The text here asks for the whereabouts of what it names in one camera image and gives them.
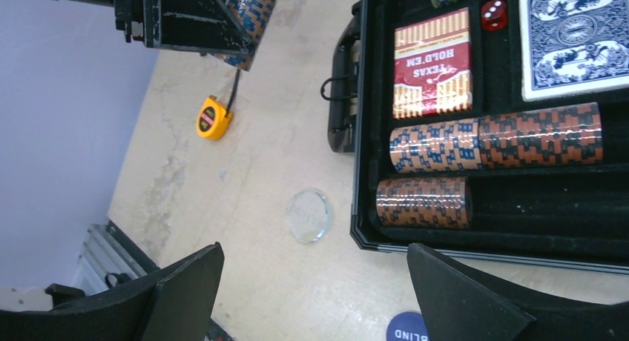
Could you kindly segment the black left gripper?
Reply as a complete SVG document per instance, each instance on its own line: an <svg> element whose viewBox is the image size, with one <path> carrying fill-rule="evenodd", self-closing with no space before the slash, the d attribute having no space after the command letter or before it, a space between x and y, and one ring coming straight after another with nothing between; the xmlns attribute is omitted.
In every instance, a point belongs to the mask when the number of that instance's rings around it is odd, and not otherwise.
<svg viewBox="0 0 629 341"><path fill-rule="evenodd" d="M127 42L194 53L245 55L252 37L223 0L68 0L113 7Z"/></svg>

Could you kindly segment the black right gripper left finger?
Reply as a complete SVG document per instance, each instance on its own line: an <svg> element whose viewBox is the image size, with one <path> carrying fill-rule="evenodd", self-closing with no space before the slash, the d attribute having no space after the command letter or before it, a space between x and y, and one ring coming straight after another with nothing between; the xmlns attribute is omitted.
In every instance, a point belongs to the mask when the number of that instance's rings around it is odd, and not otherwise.
<svg viewBox="0 0 629 341"><path fill-rule="evenodd" d="M1 311L2 340L204 340L224 265L220 243L49 311Z"/></svg>

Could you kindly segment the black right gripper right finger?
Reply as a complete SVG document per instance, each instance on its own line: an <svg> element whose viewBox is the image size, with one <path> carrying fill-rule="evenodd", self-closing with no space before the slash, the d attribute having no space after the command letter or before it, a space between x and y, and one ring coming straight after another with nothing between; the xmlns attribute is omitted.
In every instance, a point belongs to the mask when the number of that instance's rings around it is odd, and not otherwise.
<svg viewBox="0 0 629 341"><path fill-rule="evenodd" d="M627 340L628 303L546 294L472 268L422 244L407 250L431 340Z"/></svg>

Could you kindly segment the blue small blind button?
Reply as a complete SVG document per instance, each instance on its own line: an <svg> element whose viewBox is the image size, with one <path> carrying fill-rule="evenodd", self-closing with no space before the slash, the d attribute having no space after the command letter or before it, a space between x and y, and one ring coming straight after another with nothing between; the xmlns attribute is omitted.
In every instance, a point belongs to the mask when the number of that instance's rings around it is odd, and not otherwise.
<svg viewBox="0 0 629 341"><path fill-rule="evenodd" d="M386 328L386 341L429 341L423 316L416 311L394 316Z"/></svg>

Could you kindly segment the blue grey poker chip stack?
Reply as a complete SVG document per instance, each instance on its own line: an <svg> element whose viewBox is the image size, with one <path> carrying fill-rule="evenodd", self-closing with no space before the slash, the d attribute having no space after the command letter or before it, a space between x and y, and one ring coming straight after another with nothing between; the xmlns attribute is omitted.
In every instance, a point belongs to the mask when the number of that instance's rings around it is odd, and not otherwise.
<svg viewBox="0 0 629 341"><path fill-rule="evenodd" d="M269 24L276 0L226 0L227 8L240 20L254 42L252 54L213 54L215 58L244 71L250 71L257 49Z"/></svg>

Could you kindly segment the blue playing card deck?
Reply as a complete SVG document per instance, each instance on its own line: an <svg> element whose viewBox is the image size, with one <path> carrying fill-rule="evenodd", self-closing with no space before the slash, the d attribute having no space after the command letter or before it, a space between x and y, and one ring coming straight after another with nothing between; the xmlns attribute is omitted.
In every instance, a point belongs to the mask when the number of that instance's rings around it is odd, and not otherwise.
<svg viewBox="0 0 629 341"><path fill-rule="evenodd" d="M522 99L628 87L628 0L518 0Z"/></svg>

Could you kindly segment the brown poker chip stack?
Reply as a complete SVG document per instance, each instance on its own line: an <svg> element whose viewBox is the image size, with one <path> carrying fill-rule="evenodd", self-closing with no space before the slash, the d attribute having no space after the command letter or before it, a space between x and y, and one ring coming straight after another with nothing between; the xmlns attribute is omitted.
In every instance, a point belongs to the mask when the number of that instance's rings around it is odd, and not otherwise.
<svg viewBox="0 0 629 341"><path fill-rule="evenodd" d="M375 210L385 226L468 230L470 187L466 177L385 179L376 190Z"/></svg>

